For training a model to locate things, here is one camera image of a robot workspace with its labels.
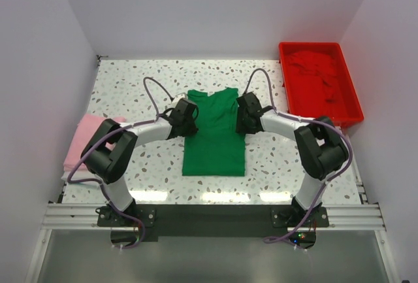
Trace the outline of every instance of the black mounting bracket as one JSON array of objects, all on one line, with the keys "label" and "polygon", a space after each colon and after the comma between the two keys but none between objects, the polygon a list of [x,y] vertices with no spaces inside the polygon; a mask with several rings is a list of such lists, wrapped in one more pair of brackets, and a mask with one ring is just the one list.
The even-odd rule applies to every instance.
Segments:
[{"label": "black mounting bracket", "polygon": [[[103,206],[96,209],[99,215],[97,226],[99,227],[136,227],[134,221],[120,216],[110,206]],[[155,221],[155,209],[152,207],[138,207],[136,218],[142,221],[145,227],[153,227]]]},{"label": "black mounting bracket", "polygon": [[[295,214],[295,208],[292,205],[275,206],[271,210],[271,218],[273,227],[295,227],[299,224],[303,216]],[[329,220],[327,210],[324,207],[315,209],[303,224],[302,227],[328,227]]]},{"label": "black mounting bracket", "polygon": [[[282,236],[298,221],[289,221],[292,205],[135,205],[137,218],[146,227],[144,241],[170,237],[256,237]],[[108,206],[96,210],[99,227],[134,227],[134,223],[119,217]],[[326,208],[320,207],[304,227],[328,227]],[[115,241],[129,242],[133,232],[113,235]]]}]

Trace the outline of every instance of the glass panel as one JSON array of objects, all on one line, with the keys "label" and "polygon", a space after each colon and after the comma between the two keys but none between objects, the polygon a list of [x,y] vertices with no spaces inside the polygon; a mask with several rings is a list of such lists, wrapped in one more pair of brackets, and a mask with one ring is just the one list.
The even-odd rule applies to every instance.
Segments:
[{"label": "glass panel", "polygon": [[54,231],[39,282],[388,282],[374,232],[317,232],[304,253],[260,239],[164,237],[120,252],[109,231]]}]

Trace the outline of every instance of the green t-shirt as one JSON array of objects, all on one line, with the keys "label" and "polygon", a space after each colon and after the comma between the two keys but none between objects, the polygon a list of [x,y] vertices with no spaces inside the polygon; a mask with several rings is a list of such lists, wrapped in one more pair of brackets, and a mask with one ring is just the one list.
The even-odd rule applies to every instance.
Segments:
[{"label": "green t-shirt", "polygon": [[183,175],[244,176],[245,136],[235,133],[238,89],[187,95],[199,108],[199,131],[184,140]]}]

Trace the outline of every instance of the red cloth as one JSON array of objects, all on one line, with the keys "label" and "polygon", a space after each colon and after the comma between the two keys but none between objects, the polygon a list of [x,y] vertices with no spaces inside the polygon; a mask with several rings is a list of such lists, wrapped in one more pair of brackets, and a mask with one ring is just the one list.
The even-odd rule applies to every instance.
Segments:
[{"label": "red cloth", "polygon": [[332,116],[337,102],[335,61],[326,54],[299,51],[286,57],[292,76],[292,93],[297,99],[298,113],[303,116]]}]

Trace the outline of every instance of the cable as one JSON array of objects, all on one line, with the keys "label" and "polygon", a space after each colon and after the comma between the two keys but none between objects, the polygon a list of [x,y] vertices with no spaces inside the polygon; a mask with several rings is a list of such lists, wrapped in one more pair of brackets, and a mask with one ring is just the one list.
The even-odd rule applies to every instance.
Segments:
[{"label": "cable", "polygon": [[121,127],[121,128],[118,128],[118,129],[115,129],[114,131],[111,131],[110,133],[108,133],[108,134],[106,134],[105,136],[103,136],[99,141],[97,141],[87,152],[86,152],[86,154],[84,154],[84,156],[82,156],[81,158],[80,158],[80,160],[78,160],[78,162],[77,162],[77,164],[72,168],[72,170],[71,170],[71,172],[70,172],[70,174],[68,175],[68,177],[67,177],[67,182],[69,183],[69,184],[75,184],[75,183],[85,183],[85,182],[96,182],[96,183],[98,183],[99,184],[99,187],[100,187],[100,190],[102,191],[102,193],[103,193],[103,196],[104,196],[104,198],[107,200],[107,202],[108,202],[108,204],[110,205],[110,207],[112,207],[112,209],[117,213],[117,214],[119,214],[120,216],[123,216],[124,218],[127,218],[127,219],[130,219],[130,220],[132,220],[132,221],[134,221],[137,225],[139,225],[140,226],[140,229],[142,229],[142,234],[141,234],[141,236],[139,237],[139,239],[135,242],[135,243],[133,243],[133,244],[131,244],[131,245],[127,245],[127,246],[122,246],[122,249],[126,249],[126,248],[133,248],[133,247],[136,247],[136,246],[138,246],[138,244],[140,243],[140,242],[142,242],[143,240],[144,240],[144,237],[145,237],[145,225],[144,225],[144,223],[141,221],[141,220],[139,220],[138,218],[135,218],[134,216],[130,216],[130,215],[128,215],[128,214],[125,214],[125,213],[123,213],[122,211],[120,211],[118,208],[116,208],[116,206],[114,205],[114,203],[110,200],[110,198],[109,198],[109,196],[108,196],[108,194],[107,194],[107,191],[105,190],[105,185],[103,184],[103,181],[102,180],[99,180],[98,178],[83,178],[83,179],[80,179],[80,180],[72,180],[72,177],[74,176],[74,173],[78,170],[78,168],[81,166],[81,164],[83,164],[83,162],[85,162],[85,160],[90,156],[90,154],[94,151],[94,150],[96,150],[96,148],[98,148],[103,142],[105,142],[105,140],[107,140],[108,138],[110,138],[111,136],[113,136],[113,135],[115,135],[115,134],[117,134],[117,133],[119,133],[119,132],[121,132],[121,131],[124,131],[124,130],[127,130],[127,129],[130,129],[130,128],[132,128],[132,127],[136,127],[136,126],[140,126],[140,125],[145,125],[145,124],[150,124],[150,123],[154,123],[154,121],[153,120],[148,120],[148,121],[142,121],[142,122],[136,122],[136,123],[134,123],[134,124],[131,124],[131,125],[127,125],[127,126],[125,126],[125,127]]},{"label": "cable", "polygon": [[278,116],[281,116],[282,118],[287,118],[287,119],[292,120],[294,122],[317,124],[317,125],[320,125],[320,126],[327,127],[331,131],[335,132],[336,134],[338,134],[338,136],[341,137],[341,139],[344,141],[344,144],[347,146],[347,150],[348,150],[348,161],[347,161],[346,165],[344,167],[342,167],[342,169],[340,169],[337,173],[333,174],[330,178],[328,178],[327,180],[324,181],[323,185],[321,186],[321,188],[319,189],[318,193],[316,194],[314,200],[312,201],[312,204],[310,205],[308,211],[306,211],[306,214],[301,219],[299,224],[292,231],[288,232],[287,234],[285,234],[281,237],[269,236],[269,237],[265,237],[263,239],[263,242],[265,242],[266,244],[273,244],[275,242],[286,241],[287,239],[289,239],[290,236],[295,234],[297,232],[297,230],[306,222],[306,220],[309,218],[309,215],[312,213],[312,210],[315,208],[315,204],[316,204],[317,200],[321,197],[322,192],[327,187],[327,184],[330,181],[334,180],[336,177],[340,176],[342,173],[344,173],[350,167],[351,162],[353,161],[353,147],[351,147],[351,144],[348,141],[348,139],[346,138],[346,136],[344,136],[344,134],[341,131],[339,131],[338,129],[336,129],[334,126],[331,126],[331,125],[329,125],[327,123],[324,123],[324,122],[321,122],[321,121],[309,120],[307,118],[301,118],[299,116],[295,116],[295,115],[292,115],[292,114],[285,114],[285,113],[282,113],[280,111],[277,111],[277,108],[274,105],[271,80],[270,80],[269,75],[267,74],[267,72],[264,69],[261,69],[261,68],[255,69],[252,72],[251,76],[249,77],[246,89],[244,90],[244,94],[247,93],[249,84],[251,83],[251,79],[253,78],[254,74],[257,71],[262,71],[266,76],[267,84],[268,84],[268,90],[269,90],[269,94],[270,94],[270,102],[271,102],[271,105],[272,105],[272,108],[273,108],[274,112]]},{"label": "cable", "polygon": [[173,101],[173,100],[174,100],[174,98],[173,98],[173,97],[171,96],[171,94],[167,91],[167,89],[165,89],[165,87],[164,87],[161,83],[159,83],[156,79],[154,79],[154,78],[152,78],[152,77],[148,77],[148,76],[144,78],[144,80],[143,80],[142,82],[143,82],[143,84],[144,84],[145,91],[146,91],[146,93],[148,94],[148,97],[150,98],[152,105],[154,106],[155,113],[157,114],[157,116],[156,116],[155,120],[158,120],[158,118],[160,117],[160,114],[159,114],[159,111],[158,111],[157,103],[155,103],[155,100],[154,100],[154,98],[152,97],[152,95],[151,95],[151,93],[150,93],[150,90],[148,89],[148,86],[146,85],[146,81],[147,81],[147,80],[151,80],[151,81],[155,82],[158,86],[160,86],[160,87],[161,87],[161,89],[163,89],[163,90],[164,90],[164,92],[168,95],[168,97],[170,98],[170,100],[171,100],[171,101]]},{"label": "cable", "polygon": [[262,72],[264,73],[264,75],[266,76],[266,78],[267,78],[268,92],[270,93],[270,101],[271,101],[271,103],[272,103],[272,107],[273,107],[274,112],[276,112],[276,113],[277,113],[277,109],[276,109],[276,106],[274,105],[274,101],[273,101],[272,83],[271,83],[271,81],[270,81],[270,77],[268,76],[268,74],[267,74],[267,72],[265,71],[265,69],[258,68],[258,69],[255,69],[255,70],[252,72],[251,76],[249,77],[249,80],[248,80],[248,83],[247,83],[246,89],[244,90],[244,93],[243,93],[243,94],[245,95],[245,94],[247,93],[247,91],[248,91],[248,87],[249,87],[249,85],[251,84],[251,80],[253,79],[253,76],[254,76],[254,74],[255,74],[257,71],[262,71]]}]

